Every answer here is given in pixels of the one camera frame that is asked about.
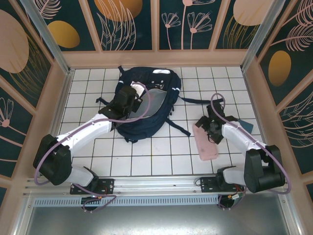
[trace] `black mounting bracket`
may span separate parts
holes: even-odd
[[[201,192],[237,192],[235,184],[219,184],[218,179],[215,176],[201,177],[200,178]],[[244,187],[238,185],[238,187],[244,191]]]
[[[99,179],[97,186],[92,192],[97,194],[113,194],[113,190],[114,190],[114,179]],[[89,194],[85,191],[82,191],[75,185],[71,185],[69,193],[71,195]]]

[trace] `cable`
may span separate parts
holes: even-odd
[[[114,119],[110,119],[110,118],[102,118],[102,119],[98,119],[98,120],[95,120],[94,122],[90,122],[84,126],[81,126],[80,128],[78,128],[77,130],[73,131],[70,135],[68,135],[67,137],[65,137],[64,139],[60,140],[59,142],[57,142],[55,145],[53,145],[43,156],[43,158],[40,160],[40,162],[38,163],[38,166],[36,168],[36,171],[35,171],[35,175],[34,175],[34,181],[35,181],[35,184],[36,185],[45,185],[47,183],[49,183],[49,180],[48,181],[44,181],[44,182],[38,182],[38,174],[39,174],[39,170],[41,168],[41,166],[43,165],[44,161],[46,160],[46,158],[49,156],[49,154],[56,148],[58,147],[59,145],[61,145],[63,142],[65,142],[66,140],[72,138],[75,134],[77,134],[78,132],[82,131],[83,129],[91,126],[91,125],[94,125],[98,122],[101,122],[101,121],[111,121],[111,122],[118,122],[118,123],[129,123],[129,122],[134,122],[134,121],[138,121],[139,119],[142,119],[146,113],[149,111],[150,109],[150,104],[151,104],[151,95],[148,91],[148,89],[146,88],[145,85],[143,85],[142,83],[140,82],[134,82],[133,84],[138,84],[140,86],[142,86],[146,93],[148,94],[148,106],[147,106],[147,109],[145,110],[145,112],[140,115],[139,117],[137,118],[134,118],[134,119],[131,119],[131,120],[114,120]],[[98,196],[98,197],[113,197],[112,200],[110,200],[108,203],[106,203],[104,206],[102,206],[100,209],[106,207],[109,203],[111,203],[113,200],[116,199],[116,195],[105,195],[105,194],[97,194],[97,193],[94,193],[94,192],[91,192],[85,188],[83,188],[82,186],[78,185],[78,184],[74,184],[76,187],[80,188],[81,190],[85,191],[86,193],[89,193],[89,194],[92,194],[92,195],[95,195],[95,196]]]
[[[266,149],[264,148],[262,145],[259,144],[259,141],[256,140],[252,135],[250,135],[249,133],[247,133],[241,126],[237,126],[236,124],[226,120],[224,117],[222,117],[214,108],[214,105],[213,105],[213,98],[216,96],[218,98],[218,95],[223,99],[223,106],[225,107],[225,98],[222,94],[220,93],[215,93],[212,95],[211,97],[211,106],[212,106],[212,110],[213,112],[221,119],[223,120],[224,122],[228,123],[229,125],[233,126],[234,128],[236,128],[237,130],[239,130],[240,132],[242,132],[245,136],[247,136],[251,141],[253,141],[258,147],[260,147],[262,150],[264,150],[266,152],[267,155],[269,155],[273,161],[278,165],[278,167],[280,168],[280,170],[283,172],[283,174],[285,175],[286,177],[286,180],[287,180],[287,184],[288,184],[288,189],[287,191],[275,191],[275,190],[272,190],[272,189],[269,189],[269,191],[271,192],[275,192],[277,194],[288,194],[290,193],[291,191],[291,181],[290,181],[290,178],[289,178],[289,175],[287,174],[287,172],[285,171],[285,169],[283,168],[283,166],[279,163],[279,161]]]

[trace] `leaf illustration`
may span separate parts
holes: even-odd
[[[51,20],[61,9],[60,0],[35,0],[42,18]]]

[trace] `white tile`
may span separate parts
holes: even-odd
[[[69,94],[67,100],[67,108],[82,107],[85,94]]]
[[[72,155],[74,157],[91,157],[93,152],[94,140],[89,141],[86,145],[82,148],[72,151]]]
[[[65,134],[69,131],[72,131],[76,129],[78,126],[79,126],[79,123],[62,123],[60,134]]]
[[[125,139],[115,139],[113,143],[113,156],[131,156],[132,143]]]
[[[228,78],[214,79],[215,87],[217,91],[230,91],[231,86]]]
[[[167,68],[169,70],[173,70],[180,78],[181,77],[181,68],[180,67],[174,67],[174,68]]]
[[[82,108],[66,108],[63,122],[79,122]]]
[[[184,97],[189,99],[201,99],[200,92],[184,92]],[[195,104],[186,102],[186,105],[195,105]]]
[[[152,175],[171,175],[171,156],[152,156]]]
[[[195,137],[190,137],[190,153],[191,154],[199,154]]]
[[[203,100],[211,100],[212,95],[214,95],[216,91],[206,91],[206,92],[200,92],[201,94],[201,99]]]
[[[255,118],[251,104],[237,104],[239,118]]]
[[[172,155],[190,154],[188,137],[171,137]]]
[[[113,139],[96,139],[94,143],[94,157],[112,156]]]
[[[151,156],[133,157],[132,175],[151,175]]]
[[[202,105],[187,105],[186,111],[188,120],[199,120],[203,116]]]
[[[227,140],[227,144],[230,153],[240,153],[240,150],[235,145],[233,145],[230,140]]]
[[[214,78],[226,78],[228,77],[225,67],[212,67],[213,77]]]
[[[119,75],[119,69],[106,69],[106,72],[104,74],[104,80],[118,80]]]
[[[91,170],[100,177],[110,176],[112,158],[92,158]]]
[[[217,170],[222,167],[231,166],[229,154],[219,154],[217,159],[212,160],[212,166],[213,173],[217,173]]]
[[[250,104],[250,97],[247,91],[233,91],[236,104]]]
[[[75,166],[80,166],[80,167],[87,167],[91,168],[91,160],[92,158],[73,158],[72,164]]]
[[[170,138],[152,138],[152,155],[170,155]]]
[[[186,108],[184,105],[175,105],[174,112],[170,117],[170,120],[186,120]]]
[[[75,70],[73,81],[88,81],[90,70]]]
[[[70,87],[70,94],[86,93],[87,81],[73,81]]]
[[[243,78],[231,78],[230,85],[232,90],[246,90],[245,80]]]
[[[173,166],[173,175],[192,174],[190,155],[172,156],[172,166]]]
[[[101,93],[86,94],[84,107],[99,107],[100,103],[96,103],[97,98],[101,97]]]
[[[213,78],[199,79],[200,91],[215,91],[215,84]]]
[[[131,157],[112,157],[111,176],[130,176]]]
[[[192,92],[199,90],[198,79],[184,79],[183,86],[185,92]]]
[[[233,166],[241,168],[245,167],[245,157],[243,154],[230,154],[230,158]]]
[[[170,136],[170,125],[166,122],[163,126],[153,135],[153,137],[169,137]]]
[[[263,142],[263,138],[261,135],[252,135],[256,140]]]
[[[151,138],[139,140],[133,144],[133,156],[150,156],[151,155]]]
[[[232,91],[218,91],[225,98],[226,104],[234,104],[235,99]]]
[[[103,93],[114,93],[117,85],[117,81],[104,81],[103,83]]]
[[[226,116],[233,116],[234,118],[238,118],[238,112],[235,104],[226,104],[224,113]]]
[[[187,121],[174,121],[174,123],[184,128],[186,131],[188,130]],[[185,137],[186,136],[184,133],[182,133],[180,130],[176,129],[173,126],[170,126],[170,133],[171,133],[171,137]]]
[[[243,77],[240,67],[226,67],[228,72],[228,77]]]
[[[182,78],[198,78],[196,67],[181,68]]]
[[[90,70],[89,81],[95,81],[95,80],[103,81],[104,72],[105,72],[105,69]]]
[[[83,108],[80,122],[86,122],[92,119],[99,111],[99,107]]]
[[[198,78],[213,78],[211,67],[197,67]]]
[[[225,138],[217,145],[217,149],[219,154],[229,153],[227,141]]]
[[[211,160],[202,161],[199,155],[191,155],[192,169],[194,174],[212,174],[212,163]]]
[[[260,134],[260,129],[259,129],[258,122],[256,121],[256,119],[244,119],[243,121],[246,121],[253,125],[252,135]]]
[[[185,97],[184,92],[180,92],[179,96],[180,97]],[[183,101],[180,97],[178,97],[175,105],[184,105],[185,104],[185,101]]]
[[[101,93],[103,81],[89,81],[86,93]]]

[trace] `flower illustration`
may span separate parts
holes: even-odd
[[[0,127],[4,127],[4,128],[10,128],[24,136],[26,136],[26,134],[24,134],[23,132],[13,128],[12,126],[10,126],[10,119],[12,117],[12,113],[13,113],[13,107],[14,107],[14,102],[10,99],[7,100],[7,103],[5,103],[5,100],[3,97],[0,98]],[[7,141],[11,144],[14,144],[16,146],[22,147],[22,144],[17,143],[15,141],[12,141],[10,139],[7,139],[3,136],[0,136],[0,139]],[[11,160],[5,160],[5,159],[0,159],[0,161],[7,161],[10,162]]]
[[[177,15],[177,13],[170,13],[168,15],[166,13],[163,13],[162,14],[162,20],[163,20],[163,23],[166,27],[168,46],[170,47],[170,50],[171,50],[172,47],[171,47],[171,43],[170,43],[170,37],[168,34],[168,29],[171,27],[180,26],[181,22],[179,21],[179,17]]]
[[[182,0],[184,4],[184,12],[182,14],[182,27],[181,27],[181,49],[184,50],[184,25],[185,25],[185,15],[186,15],[186,8],[192,5],[205,5],[214,3],[215,0]]]
[[[188,24],[191,32],[190,49],[192,49],[192,39],[194,33],[206,32],[212,29],[212,24],[209,24],[211,22],[209,15],[210,13],[199,13],[195,18],[194,12],[188,14]]]

